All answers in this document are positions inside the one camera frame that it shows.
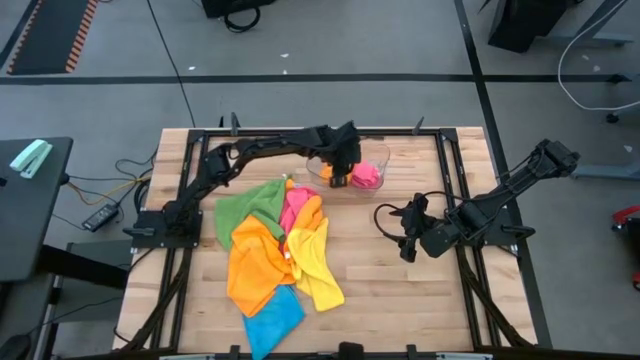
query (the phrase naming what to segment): blue cloth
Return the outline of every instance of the blue cloth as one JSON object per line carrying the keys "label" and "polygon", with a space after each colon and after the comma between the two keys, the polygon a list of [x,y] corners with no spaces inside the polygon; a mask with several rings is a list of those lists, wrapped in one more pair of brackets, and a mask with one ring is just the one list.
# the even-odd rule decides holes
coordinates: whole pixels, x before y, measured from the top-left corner
{"label": "blue cloth", "polygon": [[304,318],[291,286],[279,285],[271,300],[253,317],[244,318],[253,360],[264,359]]}

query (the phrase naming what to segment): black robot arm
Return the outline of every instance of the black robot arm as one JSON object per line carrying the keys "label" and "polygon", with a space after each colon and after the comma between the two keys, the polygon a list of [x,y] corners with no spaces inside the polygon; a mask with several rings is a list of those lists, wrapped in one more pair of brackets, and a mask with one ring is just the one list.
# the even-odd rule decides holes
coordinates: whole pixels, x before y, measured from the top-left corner
{"label": "black robot arm", "polygon": [[239,139],[219,145],[200,159],[195,179],[176,200],[167,202],[162,211],[141,212],[134,227],[125,232],[133,236],[134,243],[140,247],[196,246],[201,222],[200,201],[218,186],[228,186],[252,160],[287,154],[319,157],[333,167],[329,185],[343,187],[353,166],[360,162],[360,138],[351,121],[337,129],[324,125],[287,135]]}
{"label": "black robot arm", "polygon": [[[391,235],[380,230],[398,243],[401,257],[409,262],[415,260],[416,241],[420,242],[431,257],[439,257],[456,244],[515,244],[518,239],[531,236],[534,230],[504,225],[496,221],[503,212],[504,205],[539,180],[569,176],[576,168],[579,158],[578,153],[571,152],[562,143],[543,140],[525,159],[526,165],[509,180],[487,194],[478,195],[473,199],[463,199],[454,209],[445,212],[443,220],[425,214],[428,205],[427,195],[441,192],[416,193],[406,207],[396,208],[391,212],[391,215],[402,217],[401,225],[405,235]],[[378,207],[375,215],[385,206],[389,205],[383,204]]]}

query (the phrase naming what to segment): white stapler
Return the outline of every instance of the white stapler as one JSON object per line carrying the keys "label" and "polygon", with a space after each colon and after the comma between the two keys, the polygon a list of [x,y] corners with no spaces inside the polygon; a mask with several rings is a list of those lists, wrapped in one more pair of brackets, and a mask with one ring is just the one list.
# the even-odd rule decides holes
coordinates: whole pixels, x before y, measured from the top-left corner
{"label": "white stapler", "polygon": [[20,176],[31,179],[51,152],[53,145],[44,140],[34,140],[11,162],[12,170],[20,171]]}

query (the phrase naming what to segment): white cable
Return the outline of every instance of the white cable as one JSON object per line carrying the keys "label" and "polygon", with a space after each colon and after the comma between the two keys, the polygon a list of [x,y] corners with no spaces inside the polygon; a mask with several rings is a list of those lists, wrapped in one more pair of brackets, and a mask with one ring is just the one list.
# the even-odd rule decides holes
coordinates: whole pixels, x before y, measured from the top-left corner
{"label": "white cable", "polygon": [[636,101],[634,103],[623,105],[623,106],[618,106],[618,107],[615,107],[615,108],[604,108],[604,107],[602,107],[602,108],[599,108],[599,107],[592,108],[592,107],[584,106],[581,103],[579,103],[578,100],[576,100],[571,95],[571,93],[569,93],[569,90],[567,90],[566,87],[564,87],[564,84],[562,83],[562,78],[561,78],[561,75],[562,75],[562,62],[564,61],[564,57],[565,57],[565,55],[567,55],[567,52],[569,51],[571,46],[573,46],[573,44],[576,41],[578,41],[578,39],[580,39],[584,34],[586,34],[589,31],[591,31],[591,29],[593,29],[596,25],[598,25],[601,22],[603,22],[606,18],[609,17],[609,15],[613,14],[616,10],[618,10],[622,5],[624,5],[625,2],[626,2],[626,0],[620,0],[620,3],[618,3],[618,5],[614,6],[611,10],[609,10],[609,12],[605,16],[603,16],[600,20],[594,22],[591,26],[589,26],[583,32],[578,34],[573,40],[571,40],[571,42],[569,43],[567,48],[562,53],[562,56],[560,57],[560,62],[558,63],[558,84],[560,84],[560,87],[562,87],[562,90],[564,90],[564,92],[567,94],[567,96],[569,96],[569,99],[571,99],[576,105],[578,105],[580,108],[582,108],[584,110],[590,110],[590,111],[618,111],[618,110],[623,110],[623,109],[627,109],[627,108],[630,108],[630,107],[634,107],[636,105],[640,105],[640,101]]}

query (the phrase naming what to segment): green cloth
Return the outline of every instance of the green cloth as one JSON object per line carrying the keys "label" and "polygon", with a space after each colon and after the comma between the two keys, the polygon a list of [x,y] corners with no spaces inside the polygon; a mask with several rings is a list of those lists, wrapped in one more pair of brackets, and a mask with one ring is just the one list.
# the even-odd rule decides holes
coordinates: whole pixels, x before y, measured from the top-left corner
{"label": "green cloth", "polygon": [[[256,216],[265,225],[267,224],[265,219],[277,224],[284,204],[284,185],[285,179],[272,180],[244,194],[216,201],[213,216],[215,218],[218,241],[220,241],[222,247],[226,250],[231,248],[231,233],[249,214]],[[276,239],[280,237],[277,229],[269,226],[269,230],[272,231]]]}

